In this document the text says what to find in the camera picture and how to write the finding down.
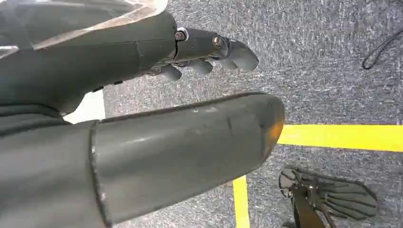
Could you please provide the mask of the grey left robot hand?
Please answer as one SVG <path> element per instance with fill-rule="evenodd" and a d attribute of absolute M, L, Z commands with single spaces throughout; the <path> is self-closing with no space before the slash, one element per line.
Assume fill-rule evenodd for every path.
<path fill-rule="evenodd" d="M 180 28 L 165 0 L 0 3 L 0 225 L 110 228 L 258 168 L 284 105 L 247 92 L 70 123 L 84 96 L 144 75 L 254 70 L 244 43 Z"/>

